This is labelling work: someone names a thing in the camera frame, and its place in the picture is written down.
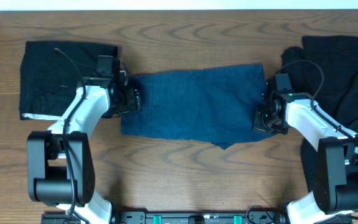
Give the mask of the folded black garment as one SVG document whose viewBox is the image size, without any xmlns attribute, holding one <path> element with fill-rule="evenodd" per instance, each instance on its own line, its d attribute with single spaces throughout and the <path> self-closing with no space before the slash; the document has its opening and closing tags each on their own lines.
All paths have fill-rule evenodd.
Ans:
<svg viewBox="0 0 358 224">
<path fill-rule="evenodd" d="M 100 55 L 117 58 L 118 46 L 27 41 L 20 67 L 20 119 L 58 120 L 76 95 L 78 75 L 94 75 Z"/>
</svg>

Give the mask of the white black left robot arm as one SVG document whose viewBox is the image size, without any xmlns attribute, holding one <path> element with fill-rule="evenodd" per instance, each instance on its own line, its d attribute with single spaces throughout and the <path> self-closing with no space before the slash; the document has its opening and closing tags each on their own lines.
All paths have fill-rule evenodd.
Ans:
<svg viewBox="0 0 358 224">
<path fill-rule="evenodd" d="M 63 115 L 27 138 L 29 197 L 62 210 L 42 223 L 119 223 L 113 204 L 95 189 L 90 137 L 101 118 L 141 109 L 140 91 L 113 78 L 82 78 Z"/>
</svg>

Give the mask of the black garment pile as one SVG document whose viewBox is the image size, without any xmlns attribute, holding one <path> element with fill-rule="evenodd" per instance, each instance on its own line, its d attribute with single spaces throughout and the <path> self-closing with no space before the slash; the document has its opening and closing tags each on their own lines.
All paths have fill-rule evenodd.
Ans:
<svg viewBox="0 0 358 224">
<path fill-rule="evenodd" d="M 319 106 L 358 133 L 358 37 L 304 36 L 282 53 L 292 88 L 316 96 Z"/>
</svg>

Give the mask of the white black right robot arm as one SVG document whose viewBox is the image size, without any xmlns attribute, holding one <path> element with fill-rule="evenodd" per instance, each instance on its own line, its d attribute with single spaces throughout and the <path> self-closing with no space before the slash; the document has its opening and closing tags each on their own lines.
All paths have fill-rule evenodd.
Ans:
<svg viewBox="0 0 358 224">
<path fill-rule="evenodd" d="M 253 129 L 286 134 L 295 128 L 317 152 L 313 190 L 285 209 L 285 223 L 329 223 L 358 220 L 358 133 L 321 109 L 308 93 L 266 93 Z"/>
</svg>

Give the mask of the dark blue shorts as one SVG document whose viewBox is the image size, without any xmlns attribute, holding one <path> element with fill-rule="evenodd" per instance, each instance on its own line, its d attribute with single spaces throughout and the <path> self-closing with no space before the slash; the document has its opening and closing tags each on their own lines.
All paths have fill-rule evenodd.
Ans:
<svg viewBox="0 0 358 224">
<path fill-rule="evenodd" d="M 254 131 L 263 104 L 261 64 L 139 75 L 141 110 L 121 117 L 123 135 L 210 142 L 222 149 L 258 142 L 269 133 Z"/>
</svg>

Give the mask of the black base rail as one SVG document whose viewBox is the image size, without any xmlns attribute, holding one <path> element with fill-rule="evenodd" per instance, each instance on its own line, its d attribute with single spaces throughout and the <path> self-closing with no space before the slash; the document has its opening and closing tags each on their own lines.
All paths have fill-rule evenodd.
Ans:
<svg viewBox="0 0 358 224">
<path fill-rule="evenodd" d="M 67 220 L 63 214 L 43 214 L 41 224 L 60 223 L 91 223 L 84 222 L 78 217 Z M 145 212 L 122 212 L 112 217 L 110 223 L 115 224 L 285 224 L 287 221 L 284 213 L 263 212 L 254 210 L 248 213 L 145 213 Z M 348 218 L 330 218 L 328 221 L 318 223 L 351 224 Z"/>
</svg>

